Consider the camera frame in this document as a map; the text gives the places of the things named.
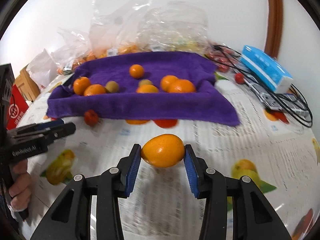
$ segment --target blue and white package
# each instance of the blue and white package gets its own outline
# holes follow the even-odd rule
[[[293,78],[288,71],[260,49],[244,46],[241,62],[254,72],[274,93],[287,93]]]

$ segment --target finger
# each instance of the finger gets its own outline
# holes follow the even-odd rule
[[[14,197],[31,185],[32,179],[29,173],[20,175],[15,183],[9,188],[9,194]]]
[[[28,161],[23,160],[21,162],[18,162],[16,165],[14,165],[12,171],[15,174],[23,174],[27,172],[27,167],[28,167]]]
[[[28,199],[27,199],[24,203],[20,204],[18,207],[15,208],[15,207],[12,206],[12,209],[13,209],[15,212],[24,211],[24,210],[28,207],[29,202],[30,202],[30,199],[31,199],[31,196],[28,197]]]
[[[24,191],[16,195],[11,200],[11,206],[16,210],[21,210],[24,207],[25,202],[30,198],[30,196],[31,196],[31,189],[30,187],[27,187]]]

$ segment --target barcode sticker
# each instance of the barcode sticker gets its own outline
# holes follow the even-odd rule
[[[151,51],[165,51],[161,46],[159,45],[156,45],[156,44],[153,44],[153,45],[150,45],[150,49]]]
[[[73,60],[70,61],[69,63],[67,63],[67,64],[64,66],[63,70],[64,70],[64,71],[72,70],[72,64],[73,64]]]
[[[118,56],[118,49],[108,49],[107,57]]]

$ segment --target purple cloth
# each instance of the purple cloth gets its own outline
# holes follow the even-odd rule
[[[140,80],[129,75],[133,64],[145,69],[144,79],[159,88],[159,93],[138,94]],[[187,52],[144,52],[107,57],[86,62],[77,68],[73,80],[88,77],[92,84],[119,84],[114,94],[78,96],[69,87],[59,86],[48,99],[47,115],[53,118],[83,116],[92,109],[101,118],[154,120],[189,119],[238,125],[233,106],[214,88],[214,71],[217,66],[198,54]],[[160,81],[166,75],[188,79],[197,93],[165,93]]]

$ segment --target plastic bag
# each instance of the plastic bag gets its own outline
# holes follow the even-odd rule
[[[94,16],[89,38],[97,58],[140,52],[136,44],[140,20],[151,5],[151,0],[129,0],[114,12],[119,0],[93,0]]]
[[[57,76],[57,66],[50,54],[44,49],[27,66],[27,72],[43,91]]]
[[[82,63],[96,59],[91,51],[87,33],[66,29],[60,29],[58,33],[66,43],[51,54],[56,62],[58,74],[71,74]]]
[[[186,51],[205,54],[208,19],[200,8],[183,1],[147,12],[138,27],[138,44],[144,51]]]

